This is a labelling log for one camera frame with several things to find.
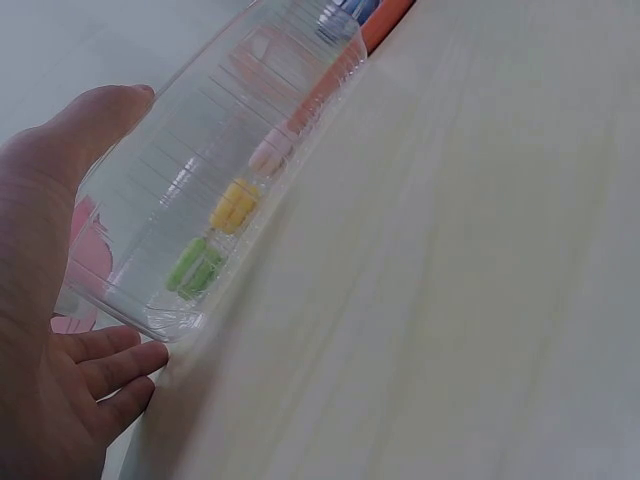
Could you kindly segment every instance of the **orange object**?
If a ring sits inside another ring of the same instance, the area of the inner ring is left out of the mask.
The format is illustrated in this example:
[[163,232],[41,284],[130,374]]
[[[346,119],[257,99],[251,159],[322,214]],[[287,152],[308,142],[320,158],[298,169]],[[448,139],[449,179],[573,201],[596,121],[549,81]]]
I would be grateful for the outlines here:
[[362,26],[362,37],[369,55],[402,20],[415,0],[384,0]]
[[[415,0],[384,0],[362,26],[362,37],[367,53],[373,52],[389,32],[400,22]],[[320,79],[311,93],[304,99],[287,122],[287,128],[300,134],[322,105],[339,87],[346,74],[356,66],[354,52],[359,48],[357,40],[338,57],[336,62]]]

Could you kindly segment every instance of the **human hand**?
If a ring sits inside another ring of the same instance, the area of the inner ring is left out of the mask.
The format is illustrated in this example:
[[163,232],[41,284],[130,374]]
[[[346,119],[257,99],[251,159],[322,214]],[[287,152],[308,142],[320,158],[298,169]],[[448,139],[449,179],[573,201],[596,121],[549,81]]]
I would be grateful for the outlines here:
[[78,185],[152,100],[145,86],[91,90],[0,147],[1,478],[100,478],[107,446],[151,398],[146,375],[167,362],[128,327],[49,327]]

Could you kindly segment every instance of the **green object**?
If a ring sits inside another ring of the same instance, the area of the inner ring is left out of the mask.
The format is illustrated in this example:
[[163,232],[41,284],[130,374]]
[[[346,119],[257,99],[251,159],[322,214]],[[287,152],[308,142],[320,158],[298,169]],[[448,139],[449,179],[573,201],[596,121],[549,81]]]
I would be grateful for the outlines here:
[[180,254],[180,258],[174,265],[171,272],[169,272],[169,276],[167,277],[167,281],[165,286],[167,290],[170,292],[175,292],[184,276],[187,274],[189,269],[193,266],[193,264],[200,258],[202,252],[207,248],[207,241],[203,237],[194,238],[191,240],[187,248],[185,248]]
[[224,260],[218,250],[213,247],[207,247],[202,255],[202,261],[193,272],[193,275],[180,288],[177,288],[180,298],[186,301],[192,300],[209,288],[218,276],[220,268],[224,265]]
[[201,293],[217,275],[222,264],[222,255],[213,247],[207,248],[202,263],[191,276],[191,279],[184,286],[187,293]]

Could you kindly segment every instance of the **white wall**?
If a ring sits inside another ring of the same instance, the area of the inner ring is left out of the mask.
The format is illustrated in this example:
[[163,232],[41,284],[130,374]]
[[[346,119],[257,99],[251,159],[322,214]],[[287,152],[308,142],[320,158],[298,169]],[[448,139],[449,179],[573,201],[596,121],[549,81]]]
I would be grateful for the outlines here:
[[4,0],[0,141],[98,85],[161,87],[249,0]]

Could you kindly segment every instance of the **wooden table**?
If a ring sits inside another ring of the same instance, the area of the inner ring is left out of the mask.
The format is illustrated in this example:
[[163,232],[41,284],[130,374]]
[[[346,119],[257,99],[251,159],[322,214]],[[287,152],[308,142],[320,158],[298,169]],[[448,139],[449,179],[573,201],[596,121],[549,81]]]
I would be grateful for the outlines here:
[[131,479],[626,479],[640,463],[640,8],[419,0]]

